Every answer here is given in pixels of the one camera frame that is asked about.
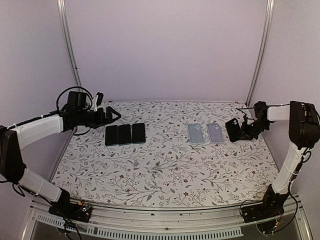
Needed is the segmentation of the black silicone phone case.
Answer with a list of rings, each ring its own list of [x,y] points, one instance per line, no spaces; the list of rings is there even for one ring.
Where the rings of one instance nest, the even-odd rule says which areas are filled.
[[[225,128],[231,143],[240,139],[241,127],[236,118],[233,118],[225,123]]]

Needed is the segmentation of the lilac silicone phone case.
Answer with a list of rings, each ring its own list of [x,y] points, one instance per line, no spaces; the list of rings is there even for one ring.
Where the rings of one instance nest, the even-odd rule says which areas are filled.
[[[221,127],[218,123],[208,123],[206,127],[209,140],[212,144],[221,144],[224,142]]]

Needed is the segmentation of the light blue silicone phone case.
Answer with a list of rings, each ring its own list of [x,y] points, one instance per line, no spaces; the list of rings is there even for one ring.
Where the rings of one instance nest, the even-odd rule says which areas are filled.
[[[188,135],[189,135],[189,142],[191,144],[203,144],[205,142],[202,132],[202,127],[198,123],[191,123],[188,124]]]

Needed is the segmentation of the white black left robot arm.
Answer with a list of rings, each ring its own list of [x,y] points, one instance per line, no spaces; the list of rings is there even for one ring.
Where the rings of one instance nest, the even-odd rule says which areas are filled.
[[[67,134],[79,127],[87,130],[116,122],[122,116],[111,106],[102,107],[103,93],[91,94],[80,86],[63,90],[48,114],[0,127],[0,175],[13,184],[40,197],[63,216],[74,213],[67,190],[51,183],[49,173],[58,163],[59,150]]]

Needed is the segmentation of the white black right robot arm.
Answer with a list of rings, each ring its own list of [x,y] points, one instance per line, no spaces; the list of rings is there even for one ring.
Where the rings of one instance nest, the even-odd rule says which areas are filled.
[[[275,122],[288,122],[289,146],[278,176],[267,188],[258,213],[262,218],[269,218],[282,208],[291,194],[292,184],[297,178],[306,156],[320,140],[320,115],[312,103],[290,101],[287,104],[267,105],[264,101],[256,102],[252,109],[256,120],[244,124],[242,133],[256,138],[263,131],[270,129]]]

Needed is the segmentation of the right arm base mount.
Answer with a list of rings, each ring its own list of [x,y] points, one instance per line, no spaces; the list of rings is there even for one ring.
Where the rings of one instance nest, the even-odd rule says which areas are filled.
[[[241,206],[239,213],[243,217],[245,223],[280,216],[285,212],[284,203],[288,197],[289,192],[285,194],[276,193],[270,184],[263,195],[261,203]]]

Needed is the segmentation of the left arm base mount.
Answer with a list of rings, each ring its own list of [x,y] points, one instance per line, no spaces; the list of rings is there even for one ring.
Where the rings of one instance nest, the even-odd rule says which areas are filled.
[[[51,202],[48,212],[51,215],[88,223],[92,215],[92,206],[83,200],[71,202],[70,194],[62,192],[57,202]]]

